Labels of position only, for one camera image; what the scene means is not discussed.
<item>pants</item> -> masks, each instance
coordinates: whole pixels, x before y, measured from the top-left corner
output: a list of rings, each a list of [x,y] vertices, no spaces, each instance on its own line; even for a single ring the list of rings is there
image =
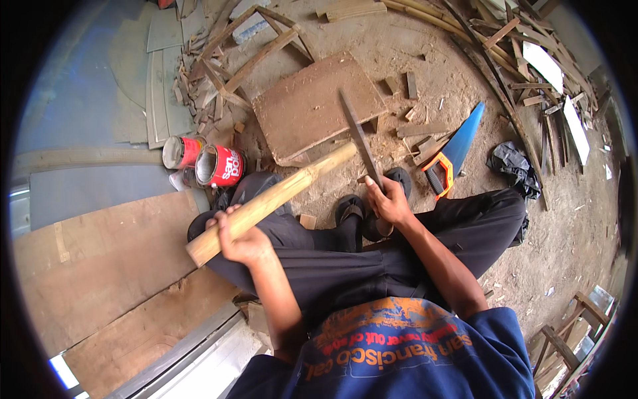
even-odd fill
[[[270,172],[248,175],[230,205],[243,204],[281,180]],[[349,216],[334,229],[306,230],[287,209],[282,206],[257,227],[272,241],[308,331],[336,310],[388,296],[424,297],[449,310],[400,232],[395,230],[388,240],[355,252],[361,240],[358,216]],[[465,199],[442,198],[434,210],[415,216],[478,278],[512,243],[525,212],[523,198],[508,188]],[[188,241],[205,230],[206,220],[214,213],[205,212],[193,220]],[[245,265],[221,253],[206,265],[256,295]]]

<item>person's left hand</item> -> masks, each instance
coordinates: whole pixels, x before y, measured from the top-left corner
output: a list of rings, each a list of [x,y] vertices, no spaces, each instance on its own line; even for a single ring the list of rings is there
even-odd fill
[[[226,209],[226,212],[217,212],[214,219],[206,221],[206,230],[219,226],[219,243],[224,258],[243,263],[250,269],[262,264],[264,257],[272,255],[274,250],[270,239],[257,227],[251,227],[235,239],[230,237],[228,215],[240,207],[241,205],[234,205]]]

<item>person's right hand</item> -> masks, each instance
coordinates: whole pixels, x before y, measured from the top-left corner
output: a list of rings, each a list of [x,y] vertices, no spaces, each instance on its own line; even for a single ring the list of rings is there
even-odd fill
[[[274,255],[274,250],[270,239],[258,227],[251,227],[235,239],[230,237],[228,215],[240,207],[241,205],[234,205],[226,209],[226,212],[217,212],[214,219],[206,221],[206,230],[219,226],[219,244],[224,258],[251,268],[259,266],[265,257]]]
[[[365,177],[367,196],[370,206],[377,217],[383,218],[393,225],[400,225],[413,216],[405,198],[401,183],[381,176],[386,195],[370,176]]]

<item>navy blue t-shirt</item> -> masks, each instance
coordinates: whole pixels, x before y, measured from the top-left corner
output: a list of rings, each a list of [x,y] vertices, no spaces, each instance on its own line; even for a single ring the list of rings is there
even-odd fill
[[[516,314],[466,322],[426,299],[387,297],[333,313],[295,366],[255,356],[229,398],[533,398]]]

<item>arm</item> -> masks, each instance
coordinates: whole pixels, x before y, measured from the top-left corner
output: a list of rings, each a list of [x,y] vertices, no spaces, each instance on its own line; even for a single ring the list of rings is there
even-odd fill
[[[387,196],[366,176],[370,205],[376,215],[394,224],[408,240],[436,288],[461,319],[487,310],[483,290],[470,270],[412,214],[401,185],[385,176],[382,179]]]
[[[228,208],[226,213],[217,212],[215,219],[206,222],[206,228],[218,223],[224,257],[248,267],[266,313],[274,357],[294,364],[301,346],[308,340],[299,304],[270,239],[260,229],[253,227],[235,240],[230,239],[227,214],[237,208],[238,205]]]

